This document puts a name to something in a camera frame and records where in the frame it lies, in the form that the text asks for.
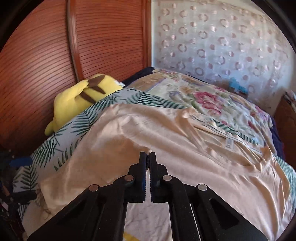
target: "brown stripe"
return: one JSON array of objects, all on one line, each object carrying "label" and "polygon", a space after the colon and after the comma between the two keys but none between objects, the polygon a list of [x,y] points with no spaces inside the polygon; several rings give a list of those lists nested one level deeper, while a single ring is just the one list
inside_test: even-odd
[{"label": "brown stripe", "polygon": [[90,88],[95,90],[95,91],[98,91],[98,92],[100,92],[100,93],[102,93],[104,95],[106,94],[106,92],[103,91],[99,86],[93,86],[93,87],[90,87]]},{"label": "brown stripe", "polygon": [[87,93],[85,93],[83,91],[79,95],[80,95],[81,98],[83,98],[84,100],[86,100],[86,101],[88,101],[88,102],[90,102],[92,104],[96,103],[96,101],[93,98],[91,98]]},{"label": "brown stripe", "polygon": [[89,87],[98,86],[98,84],[101,83],[104,78],[105,78],[104,75],[100,75],[98,77],[91,78],[87,81],[89,83],[88,86]]}]

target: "yellow plush toy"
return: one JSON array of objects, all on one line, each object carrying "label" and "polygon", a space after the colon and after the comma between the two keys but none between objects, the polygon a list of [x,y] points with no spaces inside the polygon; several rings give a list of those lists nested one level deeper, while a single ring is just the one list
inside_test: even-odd
[{"label": "yellow plush toy", "polygon": [[111,76],[96,74],[58,94],[54,99],[54,118],[44,133],[50,136],[82,111],[122,87]]}]

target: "bedspread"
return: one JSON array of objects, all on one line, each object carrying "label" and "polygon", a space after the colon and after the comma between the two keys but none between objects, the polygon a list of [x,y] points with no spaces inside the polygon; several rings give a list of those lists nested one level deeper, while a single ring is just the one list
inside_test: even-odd
[{"label": "bedspread", "polygon": [[[287,177],[268,147],[241,140],[208,125],[209,121],[194,108],[110,106],[79,143],[70,161],[40,183],[46,208],[57,213],[91,184],[106,186],[127,174],[130,165],[138,163],[140,151],[154,151],[157,162],[165,165],[170,175],[193,186],[206,183],[268,240],[275,240],[293,216]],[[233,144],[226,144],[228,139]],[[147,200],[138,206],[148,204]],[[163,236],[169,233],[170,222],[162,205],[160,209],[153,205],[142,216],[141,211],[127,212],[134,217],[126,219],[133,224],[126,226],[125,232],[141,241],[171,240]],[[158,215],[167,221],[156,224]],[[138,222],[142,228],[136,228]],[[147,235],[155,229],[156,237]]]},{"label": "bedspread", "polygon": [[[33,164],[20,168],[14,178],[14,192],[24,190],[35,190],[38,183],[57,172],[72,156],[84,135],[97,121],[100,113],[112,104],[129,103],[142,104],[164,108],[183,109],[183,105],[174,103],[164,98],[151,95],[144,91],[133,88],[126,88],[117,91],[98,103],[92,105],[81,114],[64,125],[58,132],[49,137],[33,154]],[[292,167],[282,159],[276,159],[290,183],[290,191],[293,197],[293,209],[296,206],[296,173]],[[22,205],[19,214],[25,230],[30,235],[47,217],[40,216],[38,206],[42,200],[32,201],[30,205]],[[125,238],[130,240],[129,234],[125,233]]]},{"label": "bedspread", "polygon": [[217,86],[174,71],[156,69],[129,87],[171,100],[186,107],[194,107],[232,129],[244,134],[252,143],[268,145],[272,141],[270,115],[243,97]]}]

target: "blue object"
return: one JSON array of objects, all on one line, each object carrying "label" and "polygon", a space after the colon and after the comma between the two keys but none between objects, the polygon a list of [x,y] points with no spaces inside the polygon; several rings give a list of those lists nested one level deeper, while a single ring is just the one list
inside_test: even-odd
[{"label": "blue object", "polygon": [[9,162],[10,167],[23,167],[23,166],[29,166],[32,165],[33,160],[31,157],[26,156],[26,157],[20,157],[13,159]]},{"label": "blue object", "polygon": [[237,93],[242,92],[242,93],[244,93],[246,95],[248,94],[248,90],[245,87],[241,86],[239,84],[239,82],[233,77],[229,80],[229,87],[233,88],[234,91],[237,92]]}]

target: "wooden furniture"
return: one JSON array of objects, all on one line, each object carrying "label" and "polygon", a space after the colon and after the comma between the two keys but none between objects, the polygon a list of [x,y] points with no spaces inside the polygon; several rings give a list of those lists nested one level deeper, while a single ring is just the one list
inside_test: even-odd
[{"label": "wooden furniture", "polygon": [[296,108],[287,95],[283,95],[274,114],[279,137],[284,144],[286,162],[296,169]]},{"label": "wooden furniture", "polygon": [[0,52],[0,146],[31,154],[58,93],[96,73],[122,81],[150,66],[150,5],[44,0],[28,14]]}]

